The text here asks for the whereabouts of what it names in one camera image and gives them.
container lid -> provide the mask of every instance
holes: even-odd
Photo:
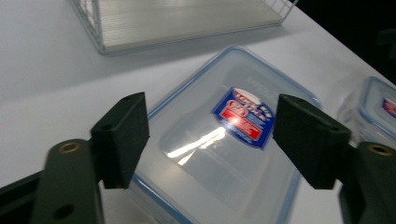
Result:
[[[396,90],[377,77],[364,82],[359,112],[371,124],[396,140]]]
[[[319,106],[272,65],[227,48],[149,113],[134,181],[192,223],[286,218],[298,173],[272,138],[280,93]]]

product label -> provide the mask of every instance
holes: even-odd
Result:
[[[275,115],[253,94],[231,88],[212,110],[221,125],[239,141],[263,149]]]
[[[382,108],[384,108],[390,115],[396,118],[396,103],[385,98],[382,102]]]

table surface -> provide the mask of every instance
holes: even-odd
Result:
[[[298,8],[281,26],[107,57],[68,1],[1,1],[0,187],[41,170],[55,144],[89,139],[89,129],[123,96],[145,91],[152,107],[230,45],[252,50],[304,85],[334,118],[366,77],[383,78]],[[290,223],[342,223],[338,189],[313,190],[302,180]],[[127,223],[122,191],[103,198],[106,221]]]

red label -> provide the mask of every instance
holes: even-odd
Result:
[[[382,107],[388,111],[394,118],[396,118],[396,104],[389,99],[384,99]]]
[[[241,118],[240,116],[236,115],[233,110],[228,106],[221,111],[220,115],[224,119],[235,125],[235,127],[238,128],[241,132],[247,134],[255,141],[257,141],[262,135],[262,130],[257,128],[247,119]]]
[[[248,114],[248,110],[235,100],[227,102],[227,108],[231,109],[236,115],[240,117],[245,117]]]

metal wire basket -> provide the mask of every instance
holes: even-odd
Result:
[[[71,0],[102,54],[280,24],[298,0]]]

